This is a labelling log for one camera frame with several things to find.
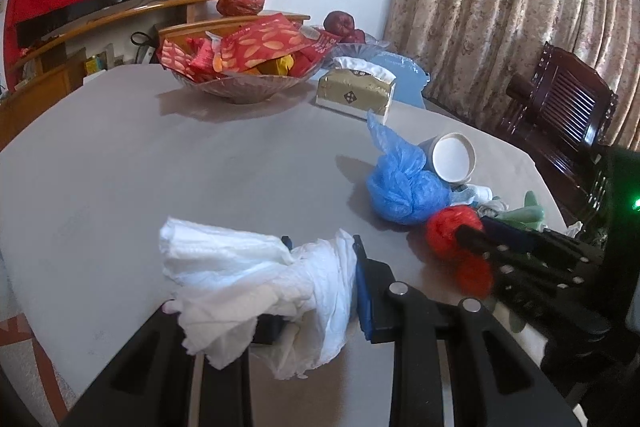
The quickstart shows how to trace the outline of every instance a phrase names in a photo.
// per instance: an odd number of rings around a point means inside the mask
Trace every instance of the paper cup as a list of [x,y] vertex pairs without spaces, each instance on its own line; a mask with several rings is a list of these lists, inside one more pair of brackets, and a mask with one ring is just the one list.
[[471,180],[476,168],[476,150],[469,139],[458,132],[436,136],[420,144],[429,169],[451,185]]

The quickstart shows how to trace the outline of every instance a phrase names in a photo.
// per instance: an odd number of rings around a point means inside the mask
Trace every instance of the snack bag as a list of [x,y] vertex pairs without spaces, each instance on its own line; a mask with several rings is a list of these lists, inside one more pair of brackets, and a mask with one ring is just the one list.
[[185,53],[178,44],[165,39],[157,53],[163,68],[183,74],[197,84],[207,81],[200,72],[191,68],[193,55]]
[[222,71],[222,58],[220,57],[220,42],[219,36],[210,34],[207,32],[208,39],[188,39],[192,47],[197,49],[196,55],[191,61],[191,68],[194,71],[198,71],[204,74],[214,74],[215,76],[222,76],[218,73]]
[[241,73],[312,44],[283,14],[261,17],[222,39],[222,71]]
[[294,61],[291,55],[267,60],[258,65],[258,70],[262,74],[275,74],[277,76],[287,76],[293,67]]
[[293,55],[294,64],[289,70],[289,76],[300,78],[313,68],[331,49],[340,41],[340,37],[333,35],[324,30],[316,30],[309,28],[319,34],[319,37],[313,44],[306,48],[296,51]]
[[263,8],[264,0],[219,0],[216,4],[218,13],[225,17],[258,15]]

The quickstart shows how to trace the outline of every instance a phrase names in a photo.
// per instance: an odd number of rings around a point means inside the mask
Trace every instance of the red snack package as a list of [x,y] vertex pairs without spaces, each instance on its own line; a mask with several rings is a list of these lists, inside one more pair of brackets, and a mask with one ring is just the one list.
[[218,13],[225,17],[258,15],[263,8],[264,0],[219,0],[216,4]]
[[320,37],[317,41],[293,54],[293,67],[289,70],[289,76],[300,78],[313,68],[339,41],[340,37],[324,30],[317,30]]
[[222,39],[222,71],[241,73],[314,44],[279,13],[260,17]]
[[205,74],[215,74],[213,68],[214,51],[209,39],[202,39],[196,56],[191,61],[191,68]]
[[203,78],[200,73],[191,68],[190,64],[193,60],[193,55],[186,54],[178,44],[165,39],[162,42],[162,47],[158,49],[157,54],[160,63],[167,70],[180,73],[197,84],[206,81],[206,78]]
[[196,37],[196,38],[187,37],[186,41],[187,41],[187,45],[191,47],[191,51],[197,54],[198,50],[202,46],[202,43],[204,42],[204,37]]

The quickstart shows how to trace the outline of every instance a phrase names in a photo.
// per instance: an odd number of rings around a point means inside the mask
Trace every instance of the crumpled paper towel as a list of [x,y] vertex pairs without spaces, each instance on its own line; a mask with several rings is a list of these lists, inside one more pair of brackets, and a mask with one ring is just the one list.
[[181,288],[164,305],[180,313],[183,346],[203,351],[215,368],[237,359],[261,314],[289,322],[273,346],[252,346],[275,378],[302,377],[333,359],[346,342],[356,256],[353,237],[338,230],[289,251],[271,235],[169,218],[160,230],[164,274]]

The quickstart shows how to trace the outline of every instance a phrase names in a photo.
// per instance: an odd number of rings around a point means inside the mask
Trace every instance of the gold tissue box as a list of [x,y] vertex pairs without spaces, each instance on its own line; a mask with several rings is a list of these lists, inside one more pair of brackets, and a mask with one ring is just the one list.
[[363,71],[331,70],[318,82],[316,103],[363,120],[372,110],[385,123],[395,88],[395,82],[383,82]]

